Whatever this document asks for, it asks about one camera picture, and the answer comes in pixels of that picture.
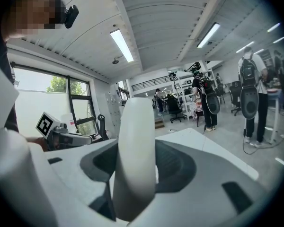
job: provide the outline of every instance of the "white ceiling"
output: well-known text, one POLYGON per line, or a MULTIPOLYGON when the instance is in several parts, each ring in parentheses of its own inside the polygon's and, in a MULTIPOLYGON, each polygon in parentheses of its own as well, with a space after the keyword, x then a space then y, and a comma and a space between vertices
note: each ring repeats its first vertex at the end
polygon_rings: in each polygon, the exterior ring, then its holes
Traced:
POLYGON ((255 50, 266 48, 284 36, 282 28, 267 29, 279 22, 264 0, 64 0, 79 8, 71 29, 47 30, 28 36, 9 48, 46 59, 59 58, 89 75, 110 82, 143 71, 184 65, 204 59, 227 60, 251 41, 255 50), (197 44, 214 22, 221 25, 211 45, 197 44), (110 36, 119 28, 135 59, 124 57, 110 36))
POLYGON ((208 0, 123 0, 143 69, 175 60, 208 0))

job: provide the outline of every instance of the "sneaker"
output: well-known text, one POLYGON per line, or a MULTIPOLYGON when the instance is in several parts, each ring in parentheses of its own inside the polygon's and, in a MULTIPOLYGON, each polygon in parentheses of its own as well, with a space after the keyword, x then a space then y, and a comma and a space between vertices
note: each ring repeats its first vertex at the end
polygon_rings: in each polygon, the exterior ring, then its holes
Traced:
POLYGON ((263 142, 256 141, 256 143, 254 144, 254 146, 255 146, 256 148, 260 148, 261 146, 263 146, 263 142))
POLYGON ((245 143, 250 143, 250 137, 246 137, 246 139, 245 139, 245 143))

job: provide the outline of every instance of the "balcony railing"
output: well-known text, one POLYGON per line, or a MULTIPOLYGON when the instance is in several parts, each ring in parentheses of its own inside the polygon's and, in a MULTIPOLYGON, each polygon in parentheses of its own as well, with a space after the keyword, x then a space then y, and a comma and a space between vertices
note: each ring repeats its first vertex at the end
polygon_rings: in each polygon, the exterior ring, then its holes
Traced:
POLYGON ((145 81, 145 82, 142 82, 142 83, 132 85, 132 88, 133 88, 133 91, 137 91, 137 90, 140 90, 140 89, 143 89, 143 88, 147 88, 147 87, 151 87, 151 86, 154 86, 154 85, 173 81, 173 79, 175 77, 176 77, 175 75, 169 75, 169 76, 165 76, 165 77, 161 77, 161 78, 155 78, 153 80, 149 80, 149 81, 145 81))

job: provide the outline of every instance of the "fluorescent light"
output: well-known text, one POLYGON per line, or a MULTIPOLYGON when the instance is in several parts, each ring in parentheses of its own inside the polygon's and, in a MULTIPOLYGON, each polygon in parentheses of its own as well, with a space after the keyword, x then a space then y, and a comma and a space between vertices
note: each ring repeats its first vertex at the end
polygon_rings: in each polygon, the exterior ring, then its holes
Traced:
POLYGON ((127 59, 127 62, 131 62, 133 61, 133 56, 121 34, 120 29, 117 29, 113 32, 110 32, 110 35, 112 36, 112 38, 114 39, 114 41, 116 42, 116 44, 118 45, 119 49, 121 50, 121 52, 123 53, 124 57, 127 59))
POLYGON ((275 40, 273 43, 275 44, 275 43, 278 43, 279 41, 281 41, 281 40, 283 40, 284 39, 284 37, 282 37, 282 38, 280 38, 280 39, 278 39, 278 40, 275 40))
POLYGON ((264 51, 264 49, 261 49, 261 50, 255 52, 254 54, 258 54, 258 53, 260 53, 260 52, 262 52, 262 51, 264 51))
POLYGON ((241 48, 238 51, 236 51, 236 53, 239 53, 240 51, 243 51, 247 46, 250 46, 253 43, 254 43, 254 41, 250 42, 249 44, 245 45, 243 48, 241 48))
POLYGON ((214 23, 213 26, 210 28, 210 30, 207 32, 205 37, 201 40, 201 42, 197 45, 197 48, 202 48, 206 42, 213 36, 213 34, 220 28, 220 25, 218 23, 214 23))
POLYGON ((276 25, 272 26, 270 29, 267 30, 267 32, 273 31, 275 28, 279 27, 281 23, 277 23, 276 25))

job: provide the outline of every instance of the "floor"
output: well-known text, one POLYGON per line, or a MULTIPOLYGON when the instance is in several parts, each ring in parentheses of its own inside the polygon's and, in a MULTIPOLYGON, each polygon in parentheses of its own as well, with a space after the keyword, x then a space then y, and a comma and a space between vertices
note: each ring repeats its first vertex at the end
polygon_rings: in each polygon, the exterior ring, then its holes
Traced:
MULTIPOLYGON (((248 165, 253 167, 259 173, 259 183, 264 186, 267 191, 271 191, 280 183, 284 174, 284 165, 281 164, 276 158, 284 161, 284 140, 281 135, 284 134, 284 116, 279 116, 279 127, 276 136, 277 146, 268 149, 259 149, 254 154, 248 155, 244 153, 242 148, 243 143, 243 130, 245 119, 242 113, 239 112, 237 116, 231 113, 232 104, 230 95, 225 96, 225 104, 221 105, 221 110, 218 113, 218 125, 215 131, 205 132, 204 135, 209 139, 213 140, 220 146, 224 147, 226 150, 246 162, 248 165)), ((180 121, 170 122, 171 115, 168 113, 163 113, 163 118, 165 122, 165 127, 156 129, 156 137, 169 134, 175 131, 180 131, 186 128, 193 128, 200 133, 204 132, 204 117, 200 117, 199 127, 197 127, 196 121, 186 119, 180 121)), ((273 108, 269 108, 267 114, 267 123, 265 131, 265 141, 269 141, 272 131, 269 130, 273 128, 275 113, 273 108)), ((255 118, 255 130, 257 128, 257 117, 255 118)), ((256 131, 254 132, 252 142, 256 141, 256 131)), ((246 152, 251 153, 255 150, 252 145, 244 144, 244 149, 246 152)))

